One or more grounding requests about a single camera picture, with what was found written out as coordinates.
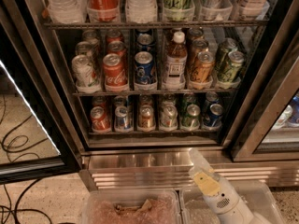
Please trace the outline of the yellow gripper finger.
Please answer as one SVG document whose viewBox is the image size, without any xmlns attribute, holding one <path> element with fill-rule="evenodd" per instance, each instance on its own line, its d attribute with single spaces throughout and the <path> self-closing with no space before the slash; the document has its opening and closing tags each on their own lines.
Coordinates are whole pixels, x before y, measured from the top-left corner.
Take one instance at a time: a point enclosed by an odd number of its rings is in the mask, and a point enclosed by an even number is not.
<svg viewBox="0 0 299 224">
<path fill-rule="evenodd" d="M 196 173 L 193 181 L 206 196 L 215 196 L 221 190 L 220 184 L 204 172 Z"/>
<path fill-rule="evenodd" d="M 195 176 L 197 173 L 206 173 L 212 175 L 214 169 L 210 166 L 210 163 L 204 158 L 204 156 L 195 148 L 189 150 L 189 156 L 193 167 L 189 171 L 190 176 Z"/>
</svg>

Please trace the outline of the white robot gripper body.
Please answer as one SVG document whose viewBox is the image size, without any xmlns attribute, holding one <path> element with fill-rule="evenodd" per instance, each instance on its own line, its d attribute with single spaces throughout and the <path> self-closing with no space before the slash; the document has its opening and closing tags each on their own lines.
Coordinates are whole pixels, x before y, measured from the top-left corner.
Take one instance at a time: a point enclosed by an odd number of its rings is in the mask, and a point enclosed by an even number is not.
<svg viewBox="0 0 299 224">
<path fill-rule="evenodd" d="M 234 186 L 226 179 L 217 181 L 221 190 L 215 196 L 206 196 L 203 198 L 218 217 L 221 224 L 250 224 L 253 220 L 253 214 L 236 192 Z"/>
</svg>

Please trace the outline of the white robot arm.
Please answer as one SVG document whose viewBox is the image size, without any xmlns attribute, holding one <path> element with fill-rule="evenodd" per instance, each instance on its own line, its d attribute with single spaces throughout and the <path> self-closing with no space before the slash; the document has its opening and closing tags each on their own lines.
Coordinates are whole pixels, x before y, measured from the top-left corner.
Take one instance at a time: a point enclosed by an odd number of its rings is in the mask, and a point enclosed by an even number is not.
<svg viewBox="0 0 299 224">
<path fill-rule="evenodd" d="M 272 224 L 261 214 L 252 212 L 233 185 L 217 174 L 198 150 L 191 148 L 189 156 L 193 164 L 189 175 L 221 224 Z"/>
</svg>

